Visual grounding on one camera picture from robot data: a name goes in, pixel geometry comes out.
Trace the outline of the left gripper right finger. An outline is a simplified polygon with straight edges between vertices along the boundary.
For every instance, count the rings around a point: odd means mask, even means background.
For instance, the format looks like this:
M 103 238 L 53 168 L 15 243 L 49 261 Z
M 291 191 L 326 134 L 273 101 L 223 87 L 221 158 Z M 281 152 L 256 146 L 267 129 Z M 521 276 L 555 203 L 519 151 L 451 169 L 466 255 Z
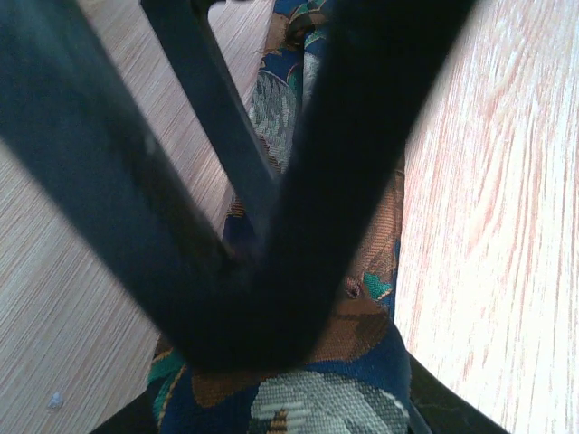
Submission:
M 411 354 L 409 433 L 508 434 L 432 375 Z

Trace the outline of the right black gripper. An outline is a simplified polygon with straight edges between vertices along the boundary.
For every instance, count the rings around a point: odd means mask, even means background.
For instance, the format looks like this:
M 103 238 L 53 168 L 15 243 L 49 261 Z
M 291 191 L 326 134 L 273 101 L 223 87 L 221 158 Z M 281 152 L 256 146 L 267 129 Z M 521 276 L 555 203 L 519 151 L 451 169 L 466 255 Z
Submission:
M 266 226 L 277 196 L 277 174 L 209 24 L 214 3 L 140 4 L 252 225 Z

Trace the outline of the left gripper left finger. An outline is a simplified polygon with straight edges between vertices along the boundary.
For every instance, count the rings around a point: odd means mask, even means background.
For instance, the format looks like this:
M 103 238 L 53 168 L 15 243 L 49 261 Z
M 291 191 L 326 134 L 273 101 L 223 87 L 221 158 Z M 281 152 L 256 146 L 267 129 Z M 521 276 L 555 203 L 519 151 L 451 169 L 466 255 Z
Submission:
M 157 423 L 145 392 L 90 432 L 90 434 L 157 433 Z

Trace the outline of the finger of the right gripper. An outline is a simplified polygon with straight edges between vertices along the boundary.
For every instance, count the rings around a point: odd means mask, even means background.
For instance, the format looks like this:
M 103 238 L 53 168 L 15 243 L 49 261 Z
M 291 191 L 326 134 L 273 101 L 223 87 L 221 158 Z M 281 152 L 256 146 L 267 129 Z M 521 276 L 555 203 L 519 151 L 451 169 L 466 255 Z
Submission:
M 1 137 L 194 362 L 260 362 L 261 313 L 73 1 L 1 4 Z
M 338 1 L 260 260 L 194 304 L 189 363 L 303 363 L 397 166 L 470 1 Z

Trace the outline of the brown teal patterned tie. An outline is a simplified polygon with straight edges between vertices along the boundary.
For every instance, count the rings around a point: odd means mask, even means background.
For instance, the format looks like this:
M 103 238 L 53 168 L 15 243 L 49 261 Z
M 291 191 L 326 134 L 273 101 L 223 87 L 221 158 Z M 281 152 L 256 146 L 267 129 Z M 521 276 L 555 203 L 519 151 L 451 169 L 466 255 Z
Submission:
M 249 117 L 271 166 L 287 168 L 326 42 L 329 1 L 278 1 Z M 202 375 L 159 339 L 147 382 L 161 433 L 404 433 L 410 367 L 394 325 L 403 218 L 398 165 L 312 359 L 278 374 Z

